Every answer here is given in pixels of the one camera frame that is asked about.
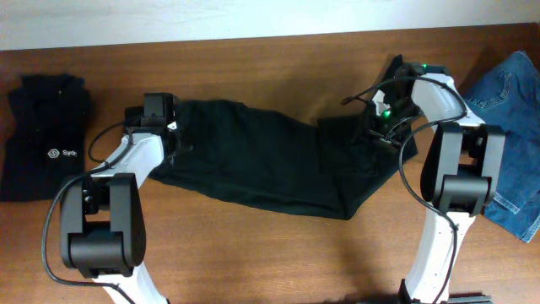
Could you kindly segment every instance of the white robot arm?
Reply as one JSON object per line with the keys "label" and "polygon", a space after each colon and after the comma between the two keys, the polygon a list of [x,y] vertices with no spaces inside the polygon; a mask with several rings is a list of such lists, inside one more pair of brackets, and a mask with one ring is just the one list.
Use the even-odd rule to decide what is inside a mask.
{"label": "white robot arm", "polygon": [[[422,77],[456,90],[452,77],[443,73],[423,73]],[[462,105],[456,97],[438,84],[416,80],[408,96],[430,122],[462,113]],[[173,100],[174,96],[168,94],[145,95],[140,125],[132,130],[132,137],[122,138],[121,146],[107,161],[114,160],[129,144],[132,144],[131,148],[111,168],[75,183],[62,202],[61,254],[64,264],[78,269],[85,278],[95,282],[118,285],[137,304],[168,302],[156,290],[143,263],[146,235],[138,188],[156,166],[168,160],[167,155],[175,153],[171,147],[176,146],[180,137],[174,120]],[[393,111],[394,107],[398,108],[383,100],[384,94],[378,92],[374,102],[381,104],[377,109]],[[433,129],[435,139],[422,172],[422,192],[427,201],[458,225],[456,247],[459,249],[482,204],[493,198],[504,135],[501,137],[499,129],[486,128],[468,108],[462,119]],[[381,140],[389,142],[387,136]],[[463,150],[478,158],[479,164],[462,168],[459,156]],[[102,208],[110,209],[110,222],[86,222],[85,214],[96,213]],[[397,303],[435,301],[445,283],[453,245],[453,230],[448,222],[428,210],[418,255],[402,282]],[[115,303],[128,303],[116,290],[105,289]],[[460,303],[488,303],[486,298],[468,300]],[[436,302],[451,302],[448,285]]]}

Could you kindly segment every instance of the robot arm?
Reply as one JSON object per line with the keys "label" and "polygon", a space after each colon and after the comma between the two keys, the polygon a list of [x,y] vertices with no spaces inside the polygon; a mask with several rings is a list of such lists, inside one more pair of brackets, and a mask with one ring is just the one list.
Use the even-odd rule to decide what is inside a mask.
{"label": "robot arm", "polygon": [[[442,67],[420,64],[402,64],[392,76],[421,76],[446,84],[456,92],[454,80],[446,75]],[[463,109],[459,100],[438,84],[415,80],[412,87],[397,84],[396,91],[387,93],[396,97],[386,99],[385,93],[377,91],[372,109],[371,135],[387,141],[397,148],[408,128],[391,127],[385,120],[392,113],[397,125],[406,121],[406,116],[422,112],[429,122],[458,117]],[[432,128],[434,141],[429,149],[421,177],[424,200],[431,202],[458,226],[456,252],[454,253],[453,230],[448,221],[431,210],[427,210],[424,232],[417,257],[407,278],[402,281],[398,303],[433,303],[446,280],[451,256],[462,244],[468,228],[481,208],[493,199],[502,159],[505,135],[496,126],[486,126],[469,108],[467,115],[454,122],[441,123]],[[460,155],[468,153],[472,165],[460,164]],[[448,284],[445,285],[437,303],[491,303],[489,297],[449,299]]]}
{"label": "robot arm", "polygon": [[[118,285],[137,304],[166,304],[143,262],[146,231],[138,189],[166,155],[175,153],[179,136],[174,96],[146,94],[141,119],[127,123],[127,128],[132,134],[124,135],[99,167],[107,166],[130,145],[123,157],[111,168],[75,183],[62,201],[62,261],[84,278]],[[110,211],[110,220],[86,219],[104,210]],[[128,303],[116,290],[104,288],[115,303]]]}
{"label": "robot arm", "polygon": [[[419,74],[419,70],[425,72],[425,69],[418,65],[403,71],[413,70]],[[453,79],[440,71],[420,75],[455,90]],[[406,92],[404,100],[386,102],[383,92],[375,95],[370,135],[399,146],[404,132],[400,125],[405,118],[417,117],[423,112],[430,122],[434,122],[461,113],[462,106],[455,96],[439,85],[421,80],[410,84],[408,81],[402,88]],[[78,269],[85,278],[119,285],[136,303],[167,303],[155,289],[143,263],[146,233],[138,188],[156,166],[167,160],[167,155],[173,155],[178,145],[184,145],[176,130],[173,100],[174,96],[169,94],[145,95],[140,124],[128,126],[132,130],[130,150],[110,169],[75,183],[62,201],[61,255],[64,264]],[[384,113],[390,111],[398,124],[385,122]],[[486,126],[468,108],[464,118],[441,123],[433,129],[435,138],[422,171],[422,195],[459,226],[456,244],[459,249],[474,217],[493,199],[505,137],[500,128]],[[121,146],[108,160],[115,159],[129,140],[129,136],[124,136]],[[459,163],[463,152],[468,152],[475,160],[472,165]],[[85,219],[85,215],[103,209],[111,211],[110,221],[89,222]],[[402,281],[399,303],[432,303],[435,300],[445,282],[453,245],[453,230],[448,222],[428,210],[418,255],[412,270]],[[105,290],[115,303],[127,303],[114,290],[108,287]],[[447,285],[437,302],[452,302],[448,299]],[[459,303],[487,303],[487,300],[469,298],[461,299]]]}

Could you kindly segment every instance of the wire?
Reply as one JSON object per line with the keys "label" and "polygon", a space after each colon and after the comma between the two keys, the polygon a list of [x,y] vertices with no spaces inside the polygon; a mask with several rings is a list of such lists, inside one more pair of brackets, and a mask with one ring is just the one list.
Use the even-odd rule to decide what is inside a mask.
{"label": "wire", "polygon": [[448,224],[450,224],[450,228],[452,229],[452,234],[453,234],[453,240],[452,240],[452,255],[450,257],[450,264],[448,266],[448,271],[446,272],[446,277],[445,277],[445,281],[442,285],[442,287],[440,288],[440,291],[439,293],[437,294],[436,298],[434,299],[433,301],[433,304],[436,304],[437,301],[439,300],[440,296],[443,294],[443,292],[445,291],[445,288],[446,286],[448,285],[448,281],[450,281],[450,277],[451,277],[451,272],[452,272],[452,267],[454,265],[454,262],[456,261],[456,255],[457,255],[457,230],[458,230],[458,227],[456,225],[456,223],[454,223],[454,221],[447,215],[447,214],[444,214],[442,212],[440,212],[437,208],[435,208],[432,204],[426,202],[425,200],[423,200],[412,188],[411,188],[411,185],[408,183],[408,180],[407,178],[405,177],[405,171],[403,170],[403,151],[405,150],[405,146],[407,145],[407,143],[411,140],[411,138],[414,137],[414,135],[416,133],[419,133],[420,131],[422,130],[425,130],[426,128],[429,128],[429,127],[433,127],[439,123],[443,123],[443,122],[454,122],[456,120],[459,120],[459,119],[462,119],[464,118],[466,115],[467,115],[467,106],[465,104],[465,101],[463,100],[463,98],[457,94],[457,92],[455,90],[453,90],[451,87],[449,87],[447,84],[445,83],[442,83],[440,81],[437,81],[435,79],[430,79],[430,78],[426,78],[426,77],[422,77],[422,76],[399,76],[399,77],[394,77],[392,79],[388,79],[388,80],[385,80],[379,84],[376,84],[376,85],[373,85],[371,87],[369,87],[367,90],[364,90],[363,92],[360,92],[358,93],[357,95],[355,96],[352,96],[352,97],[348,97],[344,100],[342,100],[342,105],[346,105],[348,104],[350,101],[352,100],[355,100],[355,99],[358,99],[360,96],[362,95],[365,95],[369,92],[371,92],[372,90],[378,90],[380,87],[384,86],[384,85],[387,85],[387,84],[390,84],[390,83],[394,83],[394,82],[397,82],[397,81],[401,81],[401,80],[422,80],[422,81],[426,81],[426,82],[430,82],[432,84],[437,84],[439,85],[440,87],[442,87],[443,89],[447,90],[448,92],[450,92],[455,98],[456,100],[459,102],[460,106],[462,107],[462,113],[458,116],[455,116],[455,117],[450,117],[450,118],[445,118],[445,119],[440,119],[440,120],[437,120],[437,121],[433,121],[433,122],[428,122],[428,123],[425,123],[424,125],[414,129],[404,140],[403,140],[403,143],[402,143],[402,146],[400,147],[399,149],[399,156],[398,156],[398,160],[399,160],[399,175],[401,176],[402,178],[402,182],[403,182],[403,185],[405,185],[405,188],[408,190],[408,192],[413,196],[413,198],[415,198],[419,203],[421,203],[425,208],[435,212],[437,215],[443,217],[445,220],[448,221]]}
{"label": "wire", "polygon": [[[119,125],[121,125],[123,123],[124,122],[119,122],[119,123],[116,123],[116,124],[106,128],[104,131],[102,131],[94,139],[94,141],[92,142],[91,145],[93,145],[93,143],[95,143],[95,141],[97,140],[97,138],[99,136],[103,135],[107,131],[109,131],[112,128],[117,127],[117,126],[119,126]],[[49,225],[51,224],[51,217],[52,217],[52,212],[54,211],[54,208],[56,207],[58,202],[63,199],[63,194],[75,182],[77,182],[78,180],[80,180],[80,179],[82,179],[82,178],[84,178],[86,176],[90,176],[92,174],[99,173],[99,172],[110,169],[113,165],[115,165],[118,161],[120,161],[122,159],[122,157],[124,157],[126,155],[126,153],[129,151],[129,149],[133,146],[133,134],[128,128],[124,128],[124,129],[125,129],[128,137],[129,137],[129,139],[127,141],[127,146],[113,161],[111,161],[111,163],[104,160],[103,161],[103,163],[104,163],[103,166],[98,166],[97,168],[95,168],[93,170],[87,171],[87,172],[85,172],[85,173],[83,173],[83,174],[81,174],[79,176],[76,176],[76,177],[70,179],[69,181],[67,181],[62,186],[60,191],[58,191],[56,197],[52,200],[51,207],[49,208],[49,211],[47,212],[47,215],[46,215],[46,218],[45,218],[45,224],[43,225],[43,231],[42,231],[42,235],[41,235],[41,261],[43,262],[43,266],[45,267],[45,272],[49,275],[49,277],[51,277],[52,280],[54,280],[57,283],[64,284],[64,285],[69,285],[69,286],[109,287],[109,288],[112,288],[113,290],[116,290],[130,304],[135,304],[135,302],[126,294],[126,292],[124,292],[124,290],[122,290],[120,288],[119,285],[112,284],[112,283],[96,283],[96,282],[72,281],[72,280],[61,279],[61,278],[57,277],[55,274],[52,273],[51,268],[49,266],[49,262],[47,260],[47,232],[49,231]]]}
{"label": "wire", "polygon": [[366,99],[361,98],[361,97],[359,97],[359,96],[351,96],[351,97],[347,97],[347,98],[345,98],[344,100],[347,100],[347,103],[349,103],[349,102],[351,102],[351,101],[353,101],[353,100],[360,100],[360,101],[363,101],[363,102],[365,102],[366,105],[369,105],[369,103],[371,103],[370,100],[366,100]]}
{"label": "wire", "polygon": [[392,127],[392,128],[390,129],[390,131],[388,131],[388,132],[386,133],[386,135],[385,135],[385,140],[388,140],[388,136],[390,135],[390,133],[391,133],[395,128],[401,126],[402,123],[404,123],[404,122],[406,122],[406,121],[408,121],[408,120],[411,120],[411,119],[417,119],[417,118],[419,118],[420,116],[421,116],[421,115],[417,115],[417,116],[415,116],[415,117],[406,117],[406,118],[403,118],[400,122],[396,123],[396,124],[394,125],[394,127]]}

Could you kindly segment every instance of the green led light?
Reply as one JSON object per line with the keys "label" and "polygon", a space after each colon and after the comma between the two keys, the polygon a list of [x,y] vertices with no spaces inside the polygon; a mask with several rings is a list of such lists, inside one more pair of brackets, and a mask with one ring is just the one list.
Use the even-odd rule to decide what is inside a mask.
{"label": "green led light", "polygon": [[390,110],[384,110],[384,111],[382,112],[382,116],[383,116],[384,118],[388,118],[388,117],[390,116],[390,114],[392,114],[392,111],[390,111]]}

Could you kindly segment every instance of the black pants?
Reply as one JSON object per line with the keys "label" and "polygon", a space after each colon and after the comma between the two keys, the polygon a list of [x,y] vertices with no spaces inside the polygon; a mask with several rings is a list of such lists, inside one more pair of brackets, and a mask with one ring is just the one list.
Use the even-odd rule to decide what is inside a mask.
{"label": "black pants", "polygon": [[[322,119],[314,128],[226,100],[181,102],[175,113],[193,149],[150,177],[210,198],[348,220],[397,170],[395,149],[351,143],[357,117]],[[406,159],[416,155],[414,142],[405,152]]]}

